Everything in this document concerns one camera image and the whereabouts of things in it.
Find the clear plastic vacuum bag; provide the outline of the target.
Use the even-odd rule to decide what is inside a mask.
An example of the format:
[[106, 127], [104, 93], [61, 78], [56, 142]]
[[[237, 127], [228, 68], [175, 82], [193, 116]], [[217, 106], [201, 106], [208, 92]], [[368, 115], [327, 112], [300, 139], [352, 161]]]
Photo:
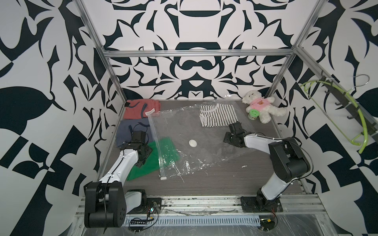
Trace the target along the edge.
[[[216, 105], [217, 103], [233, 105], [242, 128], [251, 133], [256, 131], [252, 122], [247, 118], [245, 110], [232, 100], [206, 101], [159, 111], [148, 116], [156, 145], [158, 146], [160, 139], [169, 137], [180, 155], [180, 159], [168, 167], [160, 164], [161, 180], [192, 174], [253, 151], [251, 148], [239, 148], [224, 143], [225, 133], [230, 131], [228, 126], [203, 127], [201, 125], [199, 106]], [[197, 147], [189, 145], [191, 139], [196, 140]]]

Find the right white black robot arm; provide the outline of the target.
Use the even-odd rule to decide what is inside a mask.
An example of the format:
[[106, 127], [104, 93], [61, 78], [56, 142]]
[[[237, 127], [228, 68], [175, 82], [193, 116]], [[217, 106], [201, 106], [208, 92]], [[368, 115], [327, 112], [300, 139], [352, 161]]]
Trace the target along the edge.
[[242, 205], [259, 211], [271, 210], [278, 205], [281, 194], [290, 184], [311, 175], [314, 169], [313, 160], [294, 138], [278, 139], [247, 132], [240, 122], [230, 124], [229, 129], [223, 140], [225, 143], [268, 154], [274, 170], [268, 182], [258, 190], [256, 203], [249, 205], [242, 200]]

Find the blue tank top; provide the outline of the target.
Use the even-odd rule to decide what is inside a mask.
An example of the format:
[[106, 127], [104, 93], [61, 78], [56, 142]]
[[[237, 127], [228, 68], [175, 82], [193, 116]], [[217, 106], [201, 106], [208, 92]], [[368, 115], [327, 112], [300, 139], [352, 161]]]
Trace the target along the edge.
[[146, 143], [154, 141], [148, 118], [123, 120], [117, 130], [116, 146], [119, 148], [124, 143], [130, 142], [135, 131], [143, 131], [146, 133]]

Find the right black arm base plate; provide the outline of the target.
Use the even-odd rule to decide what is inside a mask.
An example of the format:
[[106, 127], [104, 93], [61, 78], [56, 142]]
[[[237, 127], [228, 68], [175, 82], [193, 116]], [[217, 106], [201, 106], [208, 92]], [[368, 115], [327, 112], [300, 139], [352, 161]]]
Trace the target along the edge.
[[240, 198], [240, 201], [243, 212], [283, 212], [280, 198], [277, 198], [275, 200], [267, 200], [262, 195], [255, 197], [242, 196]]

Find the green garment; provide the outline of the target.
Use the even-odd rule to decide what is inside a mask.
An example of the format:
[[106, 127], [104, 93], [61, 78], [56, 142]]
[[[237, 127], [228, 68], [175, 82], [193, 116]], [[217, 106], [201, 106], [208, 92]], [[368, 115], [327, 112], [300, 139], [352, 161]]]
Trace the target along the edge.
[[168, 167], [180, 159], [179, 152], [169, 137], [160, 139], [158, 146], [156, 142], [151, 142], [148, 146], [152, 148], [152, 153], [149, 155], [144, 165], [141, 167], [134, 166], [131, 169], [127, 181], [146, 176], [159, 170], [161, 163], [164, 167]]

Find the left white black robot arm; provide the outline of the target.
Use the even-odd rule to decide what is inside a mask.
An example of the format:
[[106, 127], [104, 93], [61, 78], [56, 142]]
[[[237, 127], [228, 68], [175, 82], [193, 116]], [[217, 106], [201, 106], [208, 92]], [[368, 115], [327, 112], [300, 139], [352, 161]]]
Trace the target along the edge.
[[124, 192], [133, 167], [140, 168], [152, 153], [146, 132], [135, 131], [130, 142], [120, 147], [120, 155], [111, 169], [98, 181], [85, 188], [84, 225], [86, 228], [119, 228], [127, 213], [144, 205], [145, 190]]

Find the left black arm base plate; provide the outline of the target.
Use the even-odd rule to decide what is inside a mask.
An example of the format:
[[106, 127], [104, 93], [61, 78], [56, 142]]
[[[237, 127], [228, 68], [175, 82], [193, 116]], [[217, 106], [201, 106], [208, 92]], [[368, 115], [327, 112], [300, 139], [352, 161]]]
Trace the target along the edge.
[[147, 214], [151, 212], [151, 209], [154, 209], [154, 213], [160, 213], [162, 206], [162, 198], [157, 197], [148, 197], [145, 200], [142, 200], [140, 206], [131, 210], [128, 214]]

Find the red tank top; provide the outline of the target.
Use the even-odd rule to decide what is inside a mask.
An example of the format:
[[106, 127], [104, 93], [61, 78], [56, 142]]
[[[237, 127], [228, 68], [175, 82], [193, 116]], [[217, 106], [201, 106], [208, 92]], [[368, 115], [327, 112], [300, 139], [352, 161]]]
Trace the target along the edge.
[[125, 104], [124, 120], [137, 120], [147, 118], [146, 113], [151, 110], [160, 111], [160, 102], [154, 99], [127, 100]]

